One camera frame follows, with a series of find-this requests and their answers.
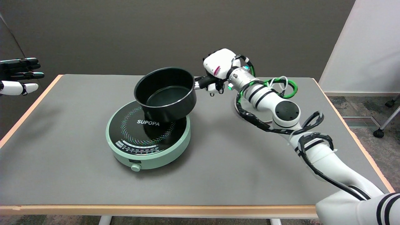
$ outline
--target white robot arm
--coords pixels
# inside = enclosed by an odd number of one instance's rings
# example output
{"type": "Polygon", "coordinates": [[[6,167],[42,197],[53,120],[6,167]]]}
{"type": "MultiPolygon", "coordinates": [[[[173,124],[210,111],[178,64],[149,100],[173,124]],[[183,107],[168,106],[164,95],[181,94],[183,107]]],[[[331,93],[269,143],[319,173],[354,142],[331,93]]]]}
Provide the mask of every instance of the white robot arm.
{"type": "Polygon", "coordinates": [[[0,95],[27,95],[36,91],[38,84],[19,81],[43,78],[42,72],[33,72],[38,68],[40,64],[36,58],[0,61],[0,95]]]}
{"type": "Polygon", "coordinates": [[[316,204],[320,221],[325,225],[389,225],[400,222],[400,194],[384,194],[377,186],[345,165],[335,154],[332,139],[323,133],[308,130],[318,126],[324,119],[315,112],[303,124],[299,124],[299,106],[288,100],[297,92],[297,86],[286,77],[261,81],[255,77],[250,60],[224,48],[203,59],[207,76],[196,80],[196,89],[215,85],[223,93],[224,83],[238,91],[236,109],[246,121],[258,128],[278,133],[294,148],[314,176],[340,189],[339,192],[316,204]],[[248,66],[241,66],[242,59],[248,66]],[[274,83],[284,84],[284,91],[273,89],[274,83]],[[293,93],[284,95],[287,86],[293,93]],[[248,100],[258,111],[271,111],[272,126],[244,110],[240,101],[248,100]]]}

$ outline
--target green induction cooktop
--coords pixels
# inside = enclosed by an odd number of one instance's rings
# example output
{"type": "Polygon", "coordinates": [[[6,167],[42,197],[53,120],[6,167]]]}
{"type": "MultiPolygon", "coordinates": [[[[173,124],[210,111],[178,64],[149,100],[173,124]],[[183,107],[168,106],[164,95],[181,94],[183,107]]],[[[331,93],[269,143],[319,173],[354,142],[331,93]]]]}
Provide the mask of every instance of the green induction cooktop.
{"type": "Polygon", "coordinates": [[[114,157],[139,172],[177,159],[189,144],[189,116],[172,123],[145,118],[136,101],[120,108],[107,124],[106,138],[114,157]]]}

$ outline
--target floor vent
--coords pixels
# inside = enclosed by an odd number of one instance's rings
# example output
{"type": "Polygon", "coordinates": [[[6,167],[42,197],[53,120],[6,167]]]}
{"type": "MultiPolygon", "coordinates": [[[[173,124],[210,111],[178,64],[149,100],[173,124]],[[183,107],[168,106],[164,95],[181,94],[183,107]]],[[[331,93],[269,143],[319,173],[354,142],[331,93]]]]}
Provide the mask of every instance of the floor vent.
{"type": "Polygon", "coordinates": [[[376,128],[379,123],[373,117],[343,117],[350,128],[376,128]]]}

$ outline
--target carpet floor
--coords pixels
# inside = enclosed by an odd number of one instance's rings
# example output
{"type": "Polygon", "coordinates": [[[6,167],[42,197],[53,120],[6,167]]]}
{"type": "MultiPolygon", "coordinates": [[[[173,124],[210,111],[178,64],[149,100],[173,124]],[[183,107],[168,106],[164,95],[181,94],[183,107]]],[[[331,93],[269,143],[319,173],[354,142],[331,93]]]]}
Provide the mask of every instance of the carpet floor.
{"type": "MultiPolygon", "coordinates": [[[[342,116],[372,116],[383,124],[395,111],[384,106],[390,97],[330,97],[342,116]]],[[[396,191],[400,191],[400,118],[396,117],[378,139],[374,129],[352,129],[365,149],[371,154],[382,173],[396,191]]],[[[21,215],[1,216],[0,225],[97,225],[100,216],[21,215]]],[[[317,225],[316,220],[282,219],[283,225],[317,225]]],[[[113,217],[112,225],[267,225],[267,219],[182,219],[153,217],[113,217]]]]}

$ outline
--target table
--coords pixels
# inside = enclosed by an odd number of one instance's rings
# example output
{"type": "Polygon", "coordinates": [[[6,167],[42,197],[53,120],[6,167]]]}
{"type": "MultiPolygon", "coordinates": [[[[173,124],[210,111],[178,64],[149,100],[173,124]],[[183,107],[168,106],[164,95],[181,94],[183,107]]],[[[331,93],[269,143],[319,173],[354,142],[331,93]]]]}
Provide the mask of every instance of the table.
{"type": "MultiPolygon", "coordinates": [[[[113,157],[105,129],[140,78],[59,75],[0,142],[0,215],[316,218],[315,204],[337,191],[283,138],[239,119],[228,90],[196,91],[191,141],[177,160],[132,172],[113,157]]],[[[313,130],[333,138],[347,165],[394,192],[316,81],[292,80],[300,122],[321,110],[325,120],[313,130]]]]}

